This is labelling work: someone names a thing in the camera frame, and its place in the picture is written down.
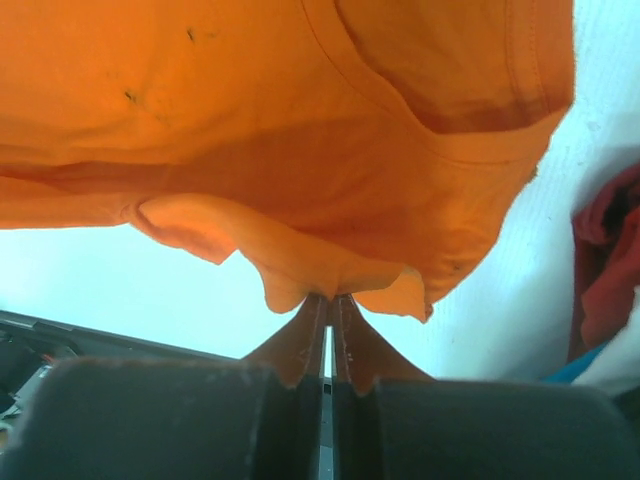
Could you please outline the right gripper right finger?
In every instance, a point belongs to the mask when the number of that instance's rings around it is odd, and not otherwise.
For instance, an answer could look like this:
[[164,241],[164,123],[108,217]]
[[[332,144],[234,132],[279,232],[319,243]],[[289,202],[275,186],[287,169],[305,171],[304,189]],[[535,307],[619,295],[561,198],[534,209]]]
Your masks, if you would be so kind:
[[639,442],[603,394],[553,383],[437,380],[350,296],[330,304],[338,479],[635,479]]

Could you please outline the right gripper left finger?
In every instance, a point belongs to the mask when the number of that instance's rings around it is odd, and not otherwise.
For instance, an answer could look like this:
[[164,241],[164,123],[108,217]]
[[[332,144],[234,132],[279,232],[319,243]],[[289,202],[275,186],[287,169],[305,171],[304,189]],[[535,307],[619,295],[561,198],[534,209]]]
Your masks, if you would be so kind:
[[241,361],[58,363],[1,455],[5,479],[314,479],[328,303]]

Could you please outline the orange t shirt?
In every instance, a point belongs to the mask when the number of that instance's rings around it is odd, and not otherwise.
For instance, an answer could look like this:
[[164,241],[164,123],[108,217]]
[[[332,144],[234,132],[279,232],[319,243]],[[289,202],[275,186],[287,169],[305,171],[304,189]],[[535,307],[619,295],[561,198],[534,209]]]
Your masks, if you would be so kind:
[[268,307],[426,320],[574,97],[569,1],[5,1],[1,224],[129,224]]

